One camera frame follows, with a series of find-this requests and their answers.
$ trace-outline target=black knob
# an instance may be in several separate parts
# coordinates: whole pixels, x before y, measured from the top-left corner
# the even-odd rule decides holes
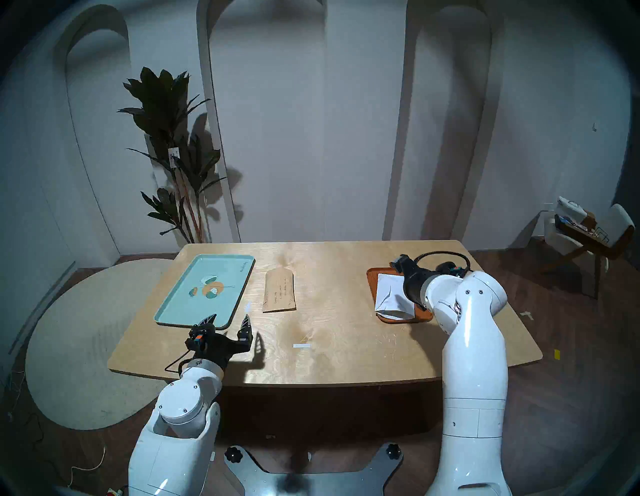
[[[397,460],[398,458],[400,458],[402,451],[400,451],[400,446],[398,446],[397,444],[390,444],[387,447],[387,454],[392,460]]]
[[[225,458],[231,463],[240,463],[240,460],[242,460],[242,451],[235,446],[229,447],[225,451]]]

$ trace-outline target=price tag on plant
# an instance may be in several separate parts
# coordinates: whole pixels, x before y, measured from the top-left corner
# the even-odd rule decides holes
[[[180,158],[180,148],[178,147],[169,148],[169,167],[171,167],[172,169],[175,169],[176,167],[178,167],[175,164],[175,160],[173,159],[174,157]]]

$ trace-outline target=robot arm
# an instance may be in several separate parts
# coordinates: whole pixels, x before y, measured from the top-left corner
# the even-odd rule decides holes
[[[196,496],[202,491],[220,424],[220,407],[213,401],[222,389],[224,368],[233,354],[251,350],[253,342],[248,316],[237,341],[216,333],[214,318],[191,329],[185,345],[195,354],[180,364],[180,379],[162,390],[140,433],[129,461],[132,496]],[[167,435],[169,429],[175,437]]]
[[[404,275],[407,298],[430,309],[450,335],[442,350],[440,464],[427,494],[511,495],[500,463],[506,348],[493,321],[507,303],[504,289],[468,261],[462,272],[451,262],[428,271],[406,255],[391,266]]]

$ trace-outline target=orange tray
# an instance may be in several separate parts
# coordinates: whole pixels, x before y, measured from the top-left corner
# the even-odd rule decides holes
[[[376,304],[376,293],[378,292],[378,274],[392,274],[399,276],[400,274],[391,267],[374,267],[367,271],[367,281],[369,281],[369,289],[371,290],[371,297],[373,298],[373,304]],[[388,319],[376,314],[376,317],[387,324],[412,324],[415,322],[428,322],[433,318],[433,314],[429,310],[422,310],[418,305],[415,305],[414,309],[415,317],[413,319],[397,321],[394,319]]]

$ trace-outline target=metal mounting plate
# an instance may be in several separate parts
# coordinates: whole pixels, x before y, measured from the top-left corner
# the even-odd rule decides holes
[[[381,496],[385,483],[403,460],[401,451],[396,459],[387,454],[389,445],[393,443],[382,445],[369,464],[358,472],[272,474],[258,467],[240,446],[231,447],[240,451],[240,460],[233,463],[225,457],[225,463],[244,486],[247,496]]]

